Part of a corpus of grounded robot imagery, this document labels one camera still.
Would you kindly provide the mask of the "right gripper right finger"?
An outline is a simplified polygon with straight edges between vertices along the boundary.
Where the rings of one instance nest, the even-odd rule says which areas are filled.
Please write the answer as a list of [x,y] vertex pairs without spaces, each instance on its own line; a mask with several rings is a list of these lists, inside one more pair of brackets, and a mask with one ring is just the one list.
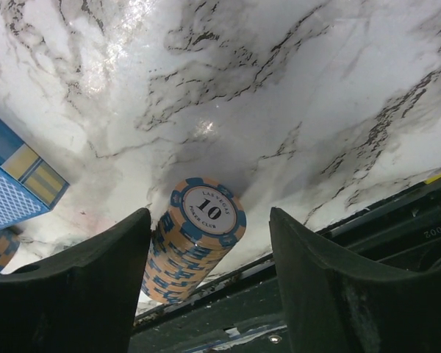
[[293,352],[441,352],[441,268],[377,263],[277,207],[269,227]]

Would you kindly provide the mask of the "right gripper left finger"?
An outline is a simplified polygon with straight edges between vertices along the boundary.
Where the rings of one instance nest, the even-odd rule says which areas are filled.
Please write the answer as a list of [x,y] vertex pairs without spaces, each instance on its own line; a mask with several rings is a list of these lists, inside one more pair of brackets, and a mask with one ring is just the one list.
[[0,352],[127,352],[150,241],[150,212],[141,208],[0,275]]

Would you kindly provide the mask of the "red tan poker chip stack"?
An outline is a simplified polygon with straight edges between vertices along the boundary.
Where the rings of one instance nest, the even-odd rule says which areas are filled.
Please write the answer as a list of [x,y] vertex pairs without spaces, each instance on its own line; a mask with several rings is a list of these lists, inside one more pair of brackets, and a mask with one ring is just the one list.
[[183,302],[245,234],[240,200],[206,177],[181,181],[153,232],[141,290],[162,304]]

